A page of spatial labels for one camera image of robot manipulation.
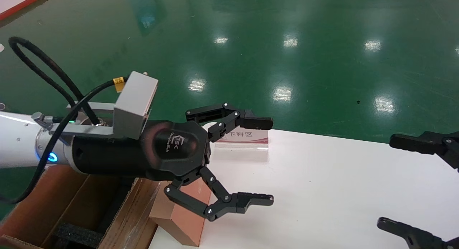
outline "yellow cable label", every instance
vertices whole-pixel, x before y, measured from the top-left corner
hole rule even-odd
[[[115,89],[117,93],[120,93],[123,91],[124,88],[124,78],[123,77],[118,77],[113,79],[113,83],[115,84]]]

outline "cardboard box flap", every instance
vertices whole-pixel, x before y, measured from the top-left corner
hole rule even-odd
[[[70,166],[50,167],[30,195],[5,218],[0,236],[41,245],[86,178]]]
[[[134,249],[147,223],[159,183],[140,178],[126,196],[98,249]]]
[[[41,249],[38,246],[35,246],[33,244],[29,244],[26,242],[23,242],[19,239],[12,238],[11,236],[3,235],[0,238],[0,243],[2,245],[5,245],[10,248],[17,248],[17,249]]]

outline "green epoxy floor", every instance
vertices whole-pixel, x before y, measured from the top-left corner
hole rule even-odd
[[[153,119],[229,102],[276,129],[387,143],[459,129],[458,1],[49,0],[3,22],[0,43],[29,39],[83,93],[146,71],[159,79]],[[8,47],[0,81],[6,110],[65,113]],[[31,173],[1,170],[0,191],[18,195]]]

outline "black cable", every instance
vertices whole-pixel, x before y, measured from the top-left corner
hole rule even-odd
[[[13,49],[14,53],[21,59],[21,61],[23,61],[32,71],[38,74],[44,81],[53,86],[54,89],[56,89],[60,94],[62,94],[71,106],[75,105],[74,99],[61,86],[59,86],[59,84],[54,82],[34,63],[32,63],[32,61],[21,51],[18,44],[28,49],[30,52],[40,58],[44,63],[46,63],[46,65],[49,66],[49,68],[51,68],[51,70],[53,70],[57,76],[61,78],[62,81],[64,81],[64,83],[73,92],[75,97],[77,97],[77,100],[81,101],[83,99],[83,94],[70,79],[70,77],[68,77],[68,75],[36,45],[33,45],[33,43],[31,43],[29,40],[23,39],[21,37],[10,37],[8,39],[8,43],[10,44],[10,47]],[[99,124],[97,115],[95,115],[94,111],[91,109],[91,107],[89,107],[87,103],[85,103],[82,108],[93,125]]]
[[[53,133],[51,136],[51,139],[48,142],[48,145],[46,145],[46,148],[43,151],[43,155],[40,158],[40,162],[38,163],[37,169],[35,173],[33,174],[32,179],[30,180],[29,185],[25,189],[25,191],[22,193],[17,198],[14,199],[8,199],[3,195],[0,195],[0,202],[2,203],[9,203],[9,204],[15,204],[18,202],[21,202],[24,200],[30,192],[35,188],[37,185],[38,180],[40,179],[41,173],[43,172],[44,166],[48,162],[48,157],[49,153],[52,152],[54,146],[57,143],[57,140],[61,136],[62,132],[64,131],[65,127],[67,126],[68,122],[74,117],[74,115],[78,114],[78,111],[83,107],[83,105],[87,104],[87,102],[92,99],[96,94],[98,94],[100,91],[103,89],[106,89],[110,86],[113,86],[114,82],[113,81],[107,81],[104,84],[101,84],[97,86],[95,89],[90,91],[84,98],[82,98],[78,103],[75,104],[74,107],[72,107],[72,110],[70,110],[69,114],[62,120],[62,122],[59,124],[59,126],[56,128],[56,131]]]

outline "white table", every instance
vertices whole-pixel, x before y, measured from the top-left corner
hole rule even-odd
[[[201,249],[407,249],[377,228],[382,216],[444,241],[459,236],[459,174],[438,156],[281,130],[269,136],[267,161],[213,149],[209,168],[228,192],[272,194],[274,205],[207,221]],[[150,249],[165,248],[188,246],[159,228]]]

